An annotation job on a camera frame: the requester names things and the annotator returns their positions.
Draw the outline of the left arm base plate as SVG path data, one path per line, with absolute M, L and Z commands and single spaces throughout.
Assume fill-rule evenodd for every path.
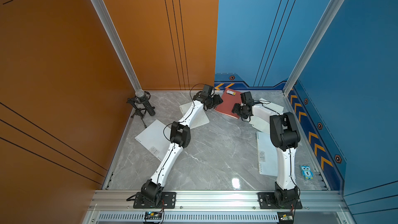
M 144 197 L 141 192 L 136 194 L 133 208 L 135 209 L 151 209 L 151 208 L 164 208 L 174 209 L 176 203 L 176 192 L 162 192 L 161 195 L 157 195 L 154 199 Z

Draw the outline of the red spiral notebook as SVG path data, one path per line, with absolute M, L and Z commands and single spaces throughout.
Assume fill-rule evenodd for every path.
M 241 105 L 241 92 L 235 91 L 233 89 L 226 88 L 221 96 L 223 102 L 215 107 L 215 111 L 232 118 L 238 119 L 238 114 L 232 113 L 232 109 L 236 103 Z

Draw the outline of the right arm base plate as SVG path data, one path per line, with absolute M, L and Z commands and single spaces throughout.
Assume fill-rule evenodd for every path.
M 260 209 L 285 209 L 295 210 L 302 209 L 301 200 L 296 197 L 283 200 L 280 196 L 275 196 L 275 192 L 259 192 L 257 193 Z

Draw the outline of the torn white page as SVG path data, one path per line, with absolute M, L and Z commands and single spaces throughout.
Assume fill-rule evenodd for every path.
M 264 98 L 260 98 L 259 101 L 260 104 L 256 104 L 252 107 L 253 116 L 250 117 L 249 123 L 255 129 L 270 134 L 270 116 L 283 114 L 285 108 Z

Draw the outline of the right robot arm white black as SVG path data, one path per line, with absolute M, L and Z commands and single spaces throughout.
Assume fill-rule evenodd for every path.
M 269 123 L 270 139 L 277 152 L 278 175 L 275 183 L 273 201 L 279 207 L 294 204 L 300 199 L 300 189 L 295 176 L 295 154 L 301 140 L 294 114 L 279 113 L 265 106 L 234 104 L 232 113 L 243 120 L 252 116 Z

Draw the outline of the white spiral notebook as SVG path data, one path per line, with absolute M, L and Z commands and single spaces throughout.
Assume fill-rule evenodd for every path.
M 256 133 L 258 147 L 258 170 L 261 175 L 277 177 L 277 150 L 272 144 L 270 135 L 264 132 Z
M 135 139 L 158 160 L 162 161 L 170 145 L 170 141 L 165 136 L 169 136 L 170 132 L 169 127 L 159 120 L 155 120 Z

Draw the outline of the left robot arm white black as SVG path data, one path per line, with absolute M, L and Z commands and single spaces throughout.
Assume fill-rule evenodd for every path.
M 200 91 L 193 96 L 192 104 L 184 116 L 171 124 L 170 145 L 167 152 L 156 171 L 142 185 L 140 191 L 140 196 L 145 204 L 158 207 L 162 203 L 162 191 L 167 177 L 178 156 L 191 141 L 191 124 L 199 112 L 215 108 L 222 102 L 221 96 Z

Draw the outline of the black microphone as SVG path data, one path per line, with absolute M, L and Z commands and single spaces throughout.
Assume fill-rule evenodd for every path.
M 127 103 L 134 109 L 134 113 L 130 116 L 133 119 L 135 116 L 139 116 L 145 128 L 147 125 L 144 122 L 144 117 L 148 113 L 150 116 L 155 115 L 155 107 L 149 102 L 151 94 L 143 89 L 137 90 L 135 96 L 127 99 Z

